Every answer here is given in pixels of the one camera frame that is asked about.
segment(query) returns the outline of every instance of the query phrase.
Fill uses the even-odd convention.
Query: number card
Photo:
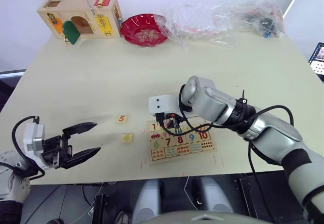
[[[130,143],[133,141],[133,133],[125,133],[125,134],[121,134],[121,142],[122,143]]]
[[[117,124],[126,124],[128,120],[128,115],[117,115],[116,123]]]
[[[160,125],[159,125],[157,122],[149,123],[148,128],[149,128],[149,131],[150,131],[150,132],[161,130],[161,127],[160,127]]]

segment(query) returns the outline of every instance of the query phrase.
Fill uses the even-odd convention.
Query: black cable
[[[256,119],[257,117],[259,117],[261,114],[264,114],[264,113],[266,113],[266,112],[268,112],[268,111],[270,111],[270,110],[273,110],[273,109],[284,109],[284,110],[288,113],[288,115],[289,115],[290,124],[291,124],[291,125],[294,125],[294,117],[293,117],[293,114],[292,114],[291,110],[290,110],[288,107],[284,106],[284,105],[274,105],[274,106],[270,106],[270,107],[268,107],[268,108],[265,108],[265,109],[263,109],[263,110],[261,110],[261,111],[255,113],[255,114],[251,115],[248,119],[242,120],[242,121],[240,121],[240,122],[238,122],[238,123],[235,123],[235,124],[228,124],[228,125],[214,125],[213,123],[206,123],[206,124],[200,125],[200,126],[198,126],[198,127],[195,128],[195,127],[193,127],[193,126],[190,124],[188,118],[185,116],[185,114],[184,114],[182,108],[180,107],[180,105],[181,105],[181,95],[182,95],[182,91],[183,91],[183,89],[184,89],[184,86],[185,86],[185,85],[182,85],[182,87],[180,88],[180,92],[179,92],[179,98],[178,98],[178,100],[179,100],[179,109],[180,109],[180,112],[181,112],[181,114],[182,114],[183,119],[186,121],[186,123],[187,123],[188,126],[191,128],[191,130],[188,130],[188,131],[183,132],[183,133],[173,133],[173,132],[169,131],[168,129],[166,129],[166,127],[165,127],[164,124],[163,124],[163,121],[162,121],[162,122],[159,122],[161,128],[162,128],[165,132],[167,132],[168,134],[170,134],[170,135],[172,135],[172,136],[174,136],[174,137],[183,136],[183,135],[186,135],[186,134],[188,134],[188,133],[190,133],[190,132],[192,132],[192,131],[196,131],[196,132],[207,132],[207,131],[209,131],[211,128],[229,128],[229,127],[236,127],[236,126],[240,126],[242,123],[249,122],[250,120],[254,120],[254,119]],[[206,130],[199,130],[199,128],[202,128],[202,127],[204,127],[204,126],[208,126],[209,128],[207,128]]]
[[[281,106],[281,105],[275,105],[275,106],[280,106],[280,108],[283,108],[283,109],[285,109],[285,110],[287,111],[287,113],[289,114],[290,124],[293,126],[293,125],[294,125],[294,117],[293,117],[293,114],[292,114],[292,112],[290,111],[290,109],[287,108],[286,106]],[[265,113],[265,112],[262,112],[262,111],[264,111],[264,110],[261,110],[261,111],[259,111],[259,112],[256,113],[256,114],[259,114],[259,115],[260,115],[260,114],[262,114],[262,113]],[[273,219],[273,216],[272,216],[272,214],[271,214],[271,212],[270,212],[270,208],[269,208],[269,206],[268,206],[268,204],[267,204],[267,201],[265,200],[265,196],[264,196],[264,193],[263,193],[263,190],[262,190],[261,184],[260,184],[260,182],[259,182],[259,179],[258,179],[257,173],[255,172],[255,169],[254,169],[254,166],[253,166],[253,162],[252,162],[252,158],[251,158],[251,148],[252,148],[252,143],[249,142],[249,146],[248,146],[248,159],[249,159],[249,164],[250,164],[250,167],[251,167],[251,169],[252,169],[253,176],[254,176],[254,178],[255,178],[255,180],[256,180],[256,182],[257,182],[257,185],[258,185],[259,191],[260,191],[260,193],[261,193],[261,197],[262,197],[262,200],[263,200],[263,202],[264,202],[265,208],[267,209],[267,212],[268,212],[268,214],[269,214],[269,216],[270,216],[270,218],[271,218],[271,221],[272,221],[273,223],[275,223],[275,221],[274,221],[274,219]]]
[[[17,143],[17,139],[16,139],[16,131],[17,131],[17,128],[18,128],[18,127],[19,127],[23,122],[25,122],[25,121],[27,121],[27,120],[29,120],[29,119],[34,119],[35,122],[39,123],[39,117],[38,117],[38,116],[34,116],[34,115],[33,115],[33,116],[28,116],[28,117],[26,117],[26,118],[23,118],[22,120],[18,121],[18,122],[15,124],[14,128],[12,129],[11,138],[12,138],[13,144],[14,144],[14,146],[15,146],[15,148],[16,148],[18,154],[19,154],[19,155],[20,155],[20,156],[21,156],[21,157],[22,157],[22,158],[23,158],[27,163],[29,163],[32,167],[34,167],[34,168],[37,169],[39,172],[41,172],[41,175],[38,175],[38,176],[35,176],[35,177],[31,177],[31,178],[30,178],[30,180],[35,180],[35,179],[37,179],[37,178],[43,177],[43,176],[45,175],[45,171],[44,171],[43,169],[41,169],[33,159],[27,157],[27,156],[26,156],[26,155],[21,151],[21,149],[19,148],[19,145],[18,145],[18,143]]]
[[[190,130],[188,130],[188,131],[185,131],[185,132],[182,132],[182,133],[173,133],[172,131],[169,131],[164,125],[163,125],[163,123],[160,123],[160,126],[161,126],[161,128],[166,132],[166,133],[168,133],[168,134],[170,134],[170,135],[172,135],[172,136],[174,136],[174,137],[180,137],[180,136],[184,136],[184,135],[186,135],[186,134],[188,134],[188,133],[190,133],[190,132],[193,132],[193,131],[195,131],[195,129],[196,128],[194,128],[194,129],[190,129]],[[198,128],[202,128],[202,127],[204,127],[204,126],[209,126],[209,124],[202,124],[202,125],[200,125]]]
[[[203,132],[207,132],[207,131],[209,131],[209,130],[212,128],[212,125],[211,125],[211,124],[210,124],[210,126],[209,126],[207,129],[199,130],[199,129],[193,127],[193,126],[190,124],[190,122],[189,122],[187,116],[185,116],[185,114],[184,114],[184,112],[183,112],[183,109],[182,109],[182,107],[181,107],[181,104],[182,104],[182,102],[181,102],[181,95],[182,95],[182,91],[183,91],[184,87],[185,87],[185,84],[182,85],[182,87],[180,88],[179,97],[178,97],[179,109],[180,109],[180,112],[181,112],[181,114],[182,114],[183,119],[186,121],[186,123],[188,124],[188,126],[189,126],[191,129],[194,129],[195,132],[203,133]]]
[[[10,164],[0,162],[0,166],[7,167],[8,169],[12,170],[12,172],[14,172],[15,174],[20,175],[20,173],[17,172],[17,169],[15,169],[15,167],[11,166]]]
[[[27,222],[31,219],[31,217],[35,214],[35,212],[40,208],[40,206],[60,187],[57,186],[39,205],[38,207],[32,212],[32,214],[29,216],[29,218],[27,219],[27,221],[25,222],[25,224],[27,224]]]
[[[258,177],[257,177],[257,174],[256,174],[256,172],[255,172],[255,170],[254,170],[254,166],[253,166],[252,159],[251,159],[251,144],[252,144],[252,143],[249,142],[249,148],[248,148],[248,159],[249,159],[250,167],[251,167],[251,169],[252,169],[253,176],[254,176],[254,178],[255,178],[255,180],[256,180],[256,182],[257,182],[257,185],[258,185],[258,188],[259,188],[259,191],[260,191],[260,194],[261,194],[261,197],[262,197],[262,200],[263,200],[264,206],[265,206],[265,208],[267,209],[267,212],[268,212],[268,214],[269,214],[269,216],[270,216],[271,221],[272,221],[273,223],[275,223],[275,221],[274,221],[274,219],[273,219],[273,216],[272,216],[272,214],[271,214],[271,212],[270,212],[270,208],[269,208],[269,206],[268,206],[268,203],[267,203],[267,201],[265,200],[265,196],[264,196],[263,190],[262,190],[262,188],[261,188],[261,184],[260,184],[259,179],[258,179]]]
[[[82,196],[83,196],[84,200],[87,202],[87,204],[88,204],[89,206],[91,206],[90,202],[89,202],[88,199],[86,198],[85,190],[84,190],[84,186],[83,186],[83,185],[82,185],[82,187],[81,187],[81,192],[82,192]]]
[[[61,213],[62,213],[62,209],[63,209],[63,203],[64,203],[64,200],[65,200],[67,187],[68,187],[68,185],[65,186],[64,196],[63,196],[63,200],[62,200],[62,204],[61,204],[61,209],[60,209],[60,214],[59,214],[59,219],[61,219]]]

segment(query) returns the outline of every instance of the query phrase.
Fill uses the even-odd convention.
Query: black strap
[[[317,187],[316,189],[312,190],[311,192],[309,192],[309,193],[304,197],[303,202],[302,202],[302,205],[303,205],[303,206],[307,205],[307,203],[310,202],[311,199],[312,199],[315,195],[317,195],[317,194],[319,194],[320,192],[323,192],[323,191],[324,191],[324,185],[319,186],[319,187]]]
[[[16,201],[0,201],[0,224],[19,224],[22,204]]]
[[[287,178],[297,168],[304,164],[311,163],[307,152],[304,149],[294,149],[288,153],[281,161]]]

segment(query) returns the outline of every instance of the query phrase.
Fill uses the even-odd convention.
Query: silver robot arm
[[[304,217],[311,223],[324,223],[324,158],[310,150],[301,135],[289,123],[236,100],[216,89],[211,80],[192,76],[183,87],[180,104],[177,96],[155,96],[149,99],[149,109],[160,124],[163,119],[183,121],[198,115],[217,126],[229,128],[252,144],[253,151],[270,164],[281,165]]]

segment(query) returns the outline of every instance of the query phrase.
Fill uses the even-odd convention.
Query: wire
[[[186,194],[186,196],[188,197],[188,200],[190,201],[191,205],[192,205],[196,210],[198,210],[198,208],[197,208],[197,207],[194,205],[194,203],[191,201],[191,199],[190,199],[190,197],[189,197],[189,195],[188,195],[188,193],[187,193],[187,191],[186,191],[186,187],[187,187],[187,184],[188,184],[188,180],[189,180],[189,176],[188,176],[188,178],[187,178],[186,184],[185,184],[184,187],[183,187],[183,191],[184,191],[184,193]]]
[[[188,130],[188,131],[186,131],[186,132],[183,132],[183,133],[173,133],[173,132],[169,131],[169,130],[164,126],[163,122],[160,122],[160,126],[161,126],[161,128],[162,128],[165,132],[167,132],[168,134],[170,134],[170,135],[172,135],[172,136],[174,136],[174,137],[183,136],[183,135],[186,135],[186,134],[188,134],[188,133],[190,133],[190,132],[192,132],[192,131],[196,131],[196,132],[207,132],[207,131],[209,131],[211,128],[230,128],[230,127],[240,126],[240,125],[242,125],[243,123],[247,123],[247,122],[249,122],[249,121],[251,121],[251,120],[254,120],[254,119],[256,119],[257,117],[259,117],[261,114],[264,114],[264,113],[266,113],[266,112],[268,112],[268,111],[270,111],[270,110],[273,110],[273,109],[284,109],[284,110],[288,113],[288,115],[289,115],[290,124],[291,124],[291,125],[294,125],[294,117],[293,117],[293,114],[292,114],[291,110],[290,110],[288,107],[284,106],[284,105],[274,105],[274,106],[270,106],[270,107],[268,107],[268,108],[265,108],[265,109],[263,109],[263,110],[261,110],[261,111],[255,113],[255,114],[251,115],[248,119],[242,120],[242,121],[237,122],[237,123],[235,123],[235,124],[228,124],[228,125],[214,125],[213,123],[206,123],[206,124],[200,125],[200,126],[198,126],[198,127],[195,128],[195,127],[193,127],[193,126],[190,124],[188,118],[185,116],[185,114],[184,114],[182,108],[180,107],[180,105],[181,105],[181,95],[182,95],[182,91],[183,91],[183,89],[184,89],[184,86],[185,86],[185,85],[182,85],[182,87],[180,88],[180,92],[179,92],[179,98],[178,98],[178,100],[179,100],[179,109],[180,109],[180,112],[181,112],[181,114],[182,114],[183,119],[186,121],[186,123],[188,124],[188,126],[189,126],[191,129]],[[208,128],[207,128],[206,130],[199,130],[199,128],[202,128],[202,127],[205,127],[205,126],[208,126]]]
[[[100,191],[101,191],[101,189],[102,189],[103,184],[104,184],[104,183],[101,184],[101,187],[100,187],[100,189],[99,189],[99,191],[98,191],[98,193],[97,193],[96,195],[99,195],[99,193],[100,193]],[[94,203],[95,203],[95,201],[92,202],[91,206],[90,206],[88,209],[86,209],[86,211],[85,211],[81,216],[79,216],[77,219],[75,219],[74,221],[70,222],[69,224],[73,224],[73,223],[77,222],[78,220],[80,220],[80,219],[81,219],[85,214],[87,214],[87,212],[88,212],[89,210],[91,210],[92,205],[93,205]]]
[[[84,190],[84,186],[83,186],[83,185],[81,186],[81,192],[82,192],[82,196],[83,196],[84,200],[87,202],[87,204],[88,204],[89,206],[91,206],[90,202],[89,202],[88,199],[86,198],[85,190]]]
[[[37,169],[39,172],[41,172],[41,175],[38,175],[38,176],[35,176],[35,177],[31,177],[30,178],[30,180],[35,180],[35,179],[37,179],[37,178],[40,178],[40,177],[43,177],[44,175],[45,175],[45,171],[43,170],[43,169],[41,169],[38,165],[37,165],[37,163],[33,160],[33,159],[31,159],[31,158],[29,158],[29,157],[27,157],[22,151],[21,151],[21,149],[19,148],[19,145],[18,145],[18,143],[17,143],[17,139],[16,139],[16,131],[17,131],[17,128],[23,123],[23,122],[25,122],[25,121],[27,121],[27,120],[29,120],[29,119],[34,119],[34,121],[36,121],[37,123],[39,122],[39,117],[38,116],[28,116],[28,117],[26,117],[26,118],[23,118],[22,120],[20,120],[20,121],[18,121],[16,124],[15,124],[15,126],[14,126],[14,128],[12,129],[12,133],[11,133],[11,138],[12,138],[12,142],[13,142],[13,144],[14,144],[14,146],[15,146],[15,148],[16,148],[16,150],[17,150],[17,152],[18,152],[18,154],[27,162],[27,163],[29,163],[32,167],[34,167],[35,169]]]
[[[269,206],[268,206],[268,203],[267,203],[267,201],[266,201],[266,199],[265,199],[265,196],[264,196],[263,190],[262,190],[262,188],[261,188],[261,184],[260,184],[260,182],[259,182],[258,176],[257,176],[257,174],[256,174],[256,172],[255,172],[255,169],[254,169],[254,166],[253,166],[253,163],[252,163],[252,159],[251,159],[251,144],[252,144],[252,143],[249,142],[249,148],[248,148],[248,159],[249,159],[250,167],[251,167],[251,169],[252,169],[253,176],[254,176],[254,178],[255,178],[255,180],[256,180],[256,182],[257,182],[257,185],[258,185],[259,191],[260,191],[260,193],[261,193],[261,197],[262,197],[262,200],[263,200],[263,202],[264,202],[264,206],[265,206],[265,208],[267,209],[267,212],[268,212],[268,214],[269,214],[269,216],[270,216],[271,221],[272,221],[273,223],[275,223],[275,221],[274,221],[274,219],[273,219],[273,216],[272,216],[272,214],[271,214],[270,208],[269,208]]]
[[[202,128],[202,127],[205,127],[205,126],[208,126],[209,124],[202,124],[202,125],[200,125],[199,126],[199,128]],[[161,126],[161,128],[166,132],[166,133],[168,133],[168,134],[170,134],[170,135],[172,135],[172,136],[174,136],[174,137],[180,137],[180,136],[184,136],[184,135],[186,135],[186,134],[188,134],[188,133],[190,133],[190,132],[193,132],[193,131],[195,131],[195,129],[190,129],[190,130],[188,130],[188,131],[185,131],[185,132],[182,132],[182,133],[173,133],[172,131],[169,131],[164,125],[163,125],[163,123],[161,124],[160,123],[160,126]]]
[[[17,171],[17,169],[15,169],[10,164],[4,163],[4,162],[0,162],[0,166],[7,167],[8,169],[12,170],[12,172],[14,172],[15,174],[20,175],[20,173]]]
[[[40,206],[59,188],[61,187],[60,185],[57,186],[39,205],[38,207],[32,212],[32,214],[29,216],[29,218],[27,219],[27,221],[25,222],[25,224],[27,224],[27,222],[31,219],[31,217],[35,214],[35,212],[40,208]]]
[[[285,110],[287,111],[287,113],[289,114],[290,124],[291,124],[292,126],[294,126],[294,117],[293,117],[293,114],[291,113],[290,109],[287,108],[286,106],[281,106],[281,105],[276,105],[276,106],[280,106],[281,108],[283,108],[283,109],[285,109]],[[257,114],[260,115],[260,114],[264,113],[264,112],[262,112],[262,111],[264,111],[264,110],[259,111]],[[263,193],[263,190],[262,190],[261,184],[260,184],[260,182],[259,182],[259,179],[258,179],[257,173],[255,172],[255,169],[254,169],[254,166],[253,166],[253,162],[252,162],[252,158],[251,158],[251,148],[252,148],[252,142],[249,142],[249,146],[248,146],[248,159],[249,159],[249,164],[250,164],[250,167],[251,167],[251,169],[252,169],[253,176],[254,176],[254,178],[255,178],[255,180],[256,180],[256,182],[257,182],[257,185],[258,185],[259,191],[260,191],[260,193],[261,193],[261,197],[262,197],[262,200],[263,200],[263,202],[264,202],[265,208],[266,208],[266,210],[267,210],[267,212],[268,212],[268,214],[269,214],[269,216],[270,216],[271,221],[272,221],[273,223],[275,223],[275,221],[274,221],[274,219],[273,219],[273,216],[272,216],[272,214],[271,214],[270,208],[269,208],[269,206],[268,206],[268,204],[267,204],[267,201],[266,201],[266,199],[265,199],[265,195],[264,195],[264,193]]]
[[[63,196],[63,200],[62,200],[62,204],[61,204],[61,209],[60,209],[60,214],[59,214],[59,219],[61,219],[61,213],[62,213],[62,209],[63,209],[63,203],[64,203],[64,200],[65,200],[67,187],[68,187],[68,185],[65,186],[64,196]]]
[[[186,121],[186,123],[188,124],[188,126],[189,126],[191,129],[194,129],[195,132],[201,132],[201,133],[203,133],[203,132],[207,132],[207,131],[209,131],[209,130],[212,128],[212,125],[210,125],[210,126],[209,126],[207,129],[205,129],[205,130],[199,130],[199,129],[197,129],[197,128],[194,128],[194,127],[190,124],[188,118],[185,116],[185,114],[184,114],[184,112],[183,112],[183,109],[182,109],[181,106],[180,106],[180,105],[181,105],[181,95],[182,95],[182,91],[183,91],[184,87],[185,87],[185,84],[182,85],[182,87],[180,88],[179,97],[178,97],[179,109],[180,109],[180,112],[181,112],[181,114],[182,114],[183,119]]]

